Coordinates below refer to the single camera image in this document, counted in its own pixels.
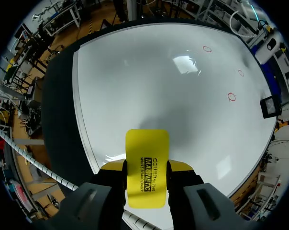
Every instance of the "cable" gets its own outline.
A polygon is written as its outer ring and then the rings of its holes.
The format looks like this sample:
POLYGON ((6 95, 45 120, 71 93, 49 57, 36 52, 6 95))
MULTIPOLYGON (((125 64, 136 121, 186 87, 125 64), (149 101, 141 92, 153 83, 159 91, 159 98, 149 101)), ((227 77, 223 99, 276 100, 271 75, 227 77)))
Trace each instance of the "cable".
POLYGON ((274 140, 278 140, 278 141, 289 141, 289 140, 279 140, 279 139, 274 139, 274 140))
POLYGON ((252 38, 252 37, 257 37, 257 35, 256 34, 254 34, 254 35, 244 35, 244 34, 239 34, 239 33, 237 33, 235 30, 233 30, 233 28, 232 28, 232 19, 233 19, 233 16, 235 15, 235 14, 237 14, 239 11, 235 11, 232 15, 231 15, 231 17, 230 17, 230 29, 231 29, 231 31, 234 33, 234 34, 236 34, 237 36, 240 36, 240 37, 250 37, 250 38, 252 38))
POLYGON ((6 93, 3 93, 3 94, 7 96, 7 99, 9 99, 11 101, 11 103, 16 107, 16 109, 20 110, 18 108, 17 104, 12 100, 12 98, 9 95, 7 95, 6 93))
POLYGON ((30 154, 28 154, 26 151, 21 149, 12 139, 10 139, 5 133, 3 133, 3 130, 0 129, 0 137, 3 138, 3 140, 6 141, 13 149, 15 149, 21 156, 23 156, 27 161, 29 161, 32 165, 34 165, 39 170, 43 171, 45 174, 62 184, 63 186, 71 189, 72 191, 76 190, 78 186, 72 184, 71 182, 65 180, 64 178, 60 177, 56 173, 52 172, 48 168, 46 168, 43 164, 39 163, 37 160, 35 160, 30 154))
POLYGON ((262 28, 264 30, 264 33, 265 33, 265 36, 267 36, 266 29, 265 29, 264 25, 267 25, 266 21, 264 21, 264 20, 259 20, 258 21, 258 29, 260 30, 260 26, 262 26, 262 28))
MULTIPOLYGON (((80 26, 79 29, 78 29, 78 34, 79 34, 80 31, 81 31, 81 26, 80 26)), ((77 39, 76 39, 76 41, 78 40, 78 34, 77 34, 77 39)))
POLYGON ((179 14, 182 11, 182 7, 183 7, 183 2, 181 1, 181 2, 178 3, 178 17, 179 17, 179 14))
POLYGON ((0 113, 1 113, 1 115, 3 116, 3 120, 4 120, 4 127, 3 127, 3 129, 1 129, 1 130, 4 130, 5 129, 5 126, 6 126, 6 121, 5 121, 5 116, 4 116, 4 114, 0 111, 0 113))
POLYGON ((152 3, 155 2, 155 1, 156 1, 156 0, 153 0, 152 2, 148 3, 148 0, 145 0, 145 2, 146 2, 146 5, 145 5, 145 6, 148 6, 149 11, 150 11, 151 14, 153 14, 153 15, 155 15, 155 14, 152 12, 152 10, 151 10, 151 8, 149 7, 149 5, 152 4, 152 3))
POLYGON ((281 158, 278 158, 279 160, 280 159, 289 159, 289 157, 281 157, 281 158))
POLYGON ((0 109, 3 109, 3 110, 5 110, 5 111, 7 111, 7 112, 8 112, 8 110, 7 110, 7 109, 4 109, 4 108, 3 108, 3 107, 1 107, 1 106, 0 106, 0 109))
POLYGON ((183 2, 183 1, 166 1, 166 0, 162 0, 162 1, 169 2, 169 3, 181 3, 181 2, 183 2))
POLYGON ((287 111, 287 110, 289 110, 289 109, 282 110, 282 112, 287 111))
POLYGON ((114 17, 114 19, 113 19, 111 25, 114 25, 114 22, 115 22, 116 16, 117 16, 117 12, 115 13, 115 17, 114 17))
POLYGON ((220 6, 217 6, 217 5, 213 5, 215 7, 215 10, 219 10, 219 11, 222 11, 222 12, 225 12, 224 9, 222 9, 220 6))
MULTIPOLYGON (((40 59, 38 59, 38 60, 40 60, 40 59)), ((40 60, 41 62, 43 62, 43 61, 47 61, 47 59, 45 59, 45 60, 40 60)))
POLYGON ((146 4, 145 5, 142 5, 140 4, 139 2, 137 2, 137 4, 141 5, 141 6, 148 6, 148 5, 151 5, 153 2, 156 2, 156 0, 153 0, 152 2, 148 3, 147 0, 145 0, 146 4))
POLYGON ((270 145, 269 148, 272 147, 272 146, 275 146, 275 145, 283 144, 283 143, 289 143, 289 141, 279 141, 279 142, 277 142, 274 145, 270 145))
POLYGON ((37 81, 35 81, 35 85, 37 86, 37 88, 38 88, 39 90, 41 90, 41 91, 43 90, 43 89, 41 89, 41 88, 39 87, 37 81))

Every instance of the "white table surface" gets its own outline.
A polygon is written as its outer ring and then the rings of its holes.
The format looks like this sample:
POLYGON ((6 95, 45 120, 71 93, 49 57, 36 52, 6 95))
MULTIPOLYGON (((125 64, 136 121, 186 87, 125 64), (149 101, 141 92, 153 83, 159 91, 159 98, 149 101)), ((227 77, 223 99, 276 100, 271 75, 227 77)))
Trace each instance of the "white table surface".
MULTIPOLYGON (((130 129, 165 129, 170 159, 233 194, 259 162, 276 119, 260 100, 265 77, 234 35, 190 24, 148 24, 84 44, 74 55, 74 103, 83 146, 96 173, 125 157, 130 129)), ((125 209, 159 228, 173 226, 168 204, 125 209)))

